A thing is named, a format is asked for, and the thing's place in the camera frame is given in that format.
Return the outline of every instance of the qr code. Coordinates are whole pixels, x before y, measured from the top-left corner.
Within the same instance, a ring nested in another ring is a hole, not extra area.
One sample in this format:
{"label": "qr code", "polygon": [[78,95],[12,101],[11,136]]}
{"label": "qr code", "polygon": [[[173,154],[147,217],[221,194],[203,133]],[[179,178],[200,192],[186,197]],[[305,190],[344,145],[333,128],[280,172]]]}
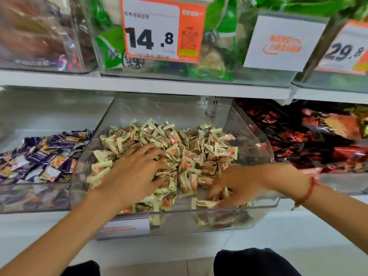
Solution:
{"label": "qr code", "polygon": [[181,49],[196,50],[196,40],[198,38],[198,33],[188,30],[182,31],[182,44]]}

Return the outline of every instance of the price number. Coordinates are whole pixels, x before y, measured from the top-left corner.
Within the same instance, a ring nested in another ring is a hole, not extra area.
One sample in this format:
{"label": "price number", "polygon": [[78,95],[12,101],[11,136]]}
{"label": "price number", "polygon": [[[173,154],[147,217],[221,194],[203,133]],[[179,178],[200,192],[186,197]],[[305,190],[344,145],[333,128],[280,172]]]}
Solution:
{"label": "price number", "polygon": [[353,46],[351,44],[347,44],[343,46],[342,43],[334,43],[331,48],[333,51],[330,53],[327,53],[324,56],[324,59],[327,60],[335,60],[335,61],[343,61],[345,59],[352,59],[353,57],[359,57],[363,54],[364,47],[359,47],[358,50],[355,53],[352,53]]}
{"label": "price number", "polygon": [[[146,49],[152,50],[154,43],[152,42],[152,30],[144,29],[140,36],[136,39],[136,29],[133,27],[125,28],[125,32],[129,35],[130,47],[136,48],[137,45],[145,46]],[[170,45],[174,43],[174,35],[170,32],[165,34],[165,43]]]}

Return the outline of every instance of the orange price tag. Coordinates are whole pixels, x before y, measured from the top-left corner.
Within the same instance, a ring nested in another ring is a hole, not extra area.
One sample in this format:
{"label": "orange price tag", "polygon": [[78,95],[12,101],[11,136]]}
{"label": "orange price tag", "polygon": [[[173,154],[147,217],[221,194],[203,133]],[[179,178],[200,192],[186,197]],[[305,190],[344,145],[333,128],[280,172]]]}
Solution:
{"label": "orange price tag", "polygon": [[128,57],[198,63],[205,5],[120,0]]}
{"label": "orange price tag", "polygon": [[365,75],[368,71],[368,23],[348,21],[316,70]]}

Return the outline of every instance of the white price tag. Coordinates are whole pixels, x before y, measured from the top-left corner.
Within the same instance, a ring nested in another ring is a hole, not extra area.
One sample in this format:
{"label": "white price tag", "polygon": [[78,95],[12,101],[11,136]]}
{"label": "white price tag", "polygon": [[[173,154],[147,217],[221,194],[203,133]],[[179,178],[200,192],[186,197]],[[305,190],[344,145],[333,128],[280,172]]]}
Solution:
{"label": "white price tag", "polygon": [[178,6],[141,0],[122,0],[126,47],[130,55],[179,59]]}
{"label": "white price tag", "polygon": [[326,23],[259,15],[244,67],[303,71]]}
{"label": "white price tag", "polygon": [[97,239],[150,234],[150,218],[110,221],[97,234]]}
{"label": "white price tag", "polygon": [[368,49],[368,26],[355,21],[348,22],[329,47],[316,70],[364,75],[357,68]]}

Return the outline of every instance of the left hand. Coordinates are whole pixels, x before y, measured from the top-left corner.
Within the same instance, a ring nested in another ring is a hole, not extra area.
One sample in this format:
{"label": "left hand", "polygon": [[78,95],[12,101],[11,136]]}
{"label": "left hand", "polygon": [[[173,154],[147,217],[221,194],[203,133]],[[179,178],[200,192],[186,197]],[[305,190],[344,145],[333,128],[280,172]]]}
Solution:
{"label": "left hand", "polygon": [[170,169],[166,163],[154,160],[159,155],[165,156],[165,151],[153,144],[130,149],[117,161],[102,184],[89,194],[102,195],[103,200],[111,205],[111,214],[140,202],[164,184],[161,177],[154,180],[158,170]]}

